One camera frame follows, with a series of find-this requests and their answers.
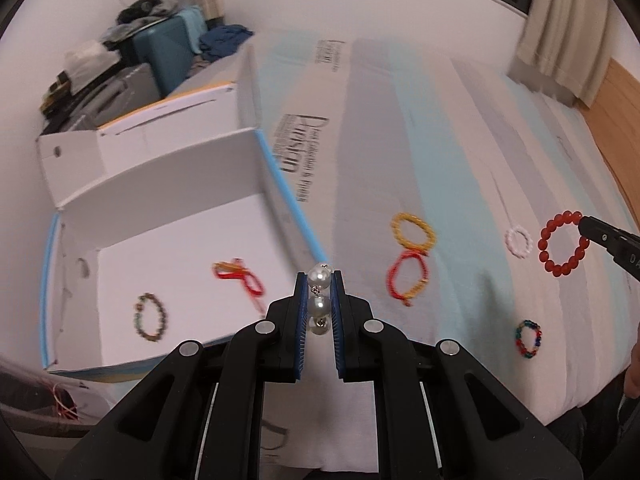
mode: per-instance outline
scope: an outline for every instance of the yellow beaded bracelet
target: yellow beaded bracelet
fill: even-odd
[[[400,229],[400,222],[402,220],[411,222],[412,224],[417,225],[420,229],[422,229],[427,235],[427,241],[423,244],[414,244],[413,242],[410,242],[409,240],[404,238]],[[396,238],[398,243],[405,249],[422,251],[426,253],[431,250],[431,248],[436,244],[437,241],[436,233],[433,231],[433,229],[431,229],[431,226],[424,220],[421,220],[417,216],[410,215],[409,213],[398,213],[396,216],[394,216],[391,221],[391,229],[394,232],[394,237]]]

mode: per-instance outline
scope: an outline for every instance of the red and yellow bracelet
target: red and yellow bracelet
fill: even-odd
[[[254,302],[255,309],[262,316],[267,314],[267,310],[258,299],[264,295],[264,285],[254,273],[244,266],[244,262],[240,258],[234,258],[232,262],[215,263],[211,266],[211,270],[221,280],[241,280],[244,290]]]
[[[429,268],[422,258],[426,255],[427,253],[425,251],[406,249],[402,252],[402,254],[400,254],[400,256],[398,256],[398,259],[386,274],[386,290],[389,291],[389,294],[392,298],[402,301],[402,304],[404,304],[404,306],[411,306],[410,300],[420,294],[424,287],[427,286],[427,283],[429,283]],[[404,293],[400,293],[396,290],[394,280],[396,278],[396,274],[398,273],[400,264],[402,264],[403,261],[409,258],[415,258],[416,260],[418,260],[418,263],[420,264],[420,272],[422,273],[422,275],[420,277],[420,280],[418,280],[418,282],[414,286],[412,286],[412,288]]]
[[[540,249],[540,261],[545,264],[546,272],[551,272],[556,278],[560,276],[568,276],[572,270],[577,269],[580,264],[580,260],[584,258],[584,251],[589,247],[589,239],[584,236],[580,237],[578,246],[574,251],[574,255],[569,260],[562,264],[556,264],[550,257],[547,248],[548,241],[551,238],[553,232],[563,225],[574,224],[578,225],[582,213],[580,211],[565,211],[562,214],[557,214],[549,222],[546,223],[546,227],[540,231],[540,241],[538,242],[538,248]]]

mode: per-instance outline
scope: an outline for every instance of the white wall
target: white wall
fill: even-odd
[[[227,23],[392,35],[487,62],[504,71],[524,18],[492,0],[224,0]]]
[[[40,365],[38,284],[54,211],[36,158],[42,95],[63,54],[135,0],[26,0],[0,40],[0,353]]]
[[[615,35],[613,59],[640,81],[640,44],[620,10],[614,6]]]

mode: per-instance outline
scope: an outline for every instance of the blue clothes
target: blue clothes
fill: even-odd
[[[212,28],[200,37],[202,57],[213,62],[222,57],[231,56],[252,35],[252,31],[242,25],[222,25]]]
[[[199,6],[194,5],[178,12],[178,16],[184,20],[191,50],[194,54],[201,54],[202,51],[198,46],[198,40],[200,39],[200,36],[205,34],[207,31],[207,24],[204,22],[202,10]]]

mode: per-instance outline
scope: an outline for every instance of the suitcase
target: suitcase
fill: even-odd
[[[160,99],[148,64],[125,68],[92,91],[71,113],[61,131],[97,130]]]
[[[189,73],[193,52],[184,20],[172,16],[140,30],[121,42],[117,49],[124,63],[149,63],[161,97],[167,97]]]

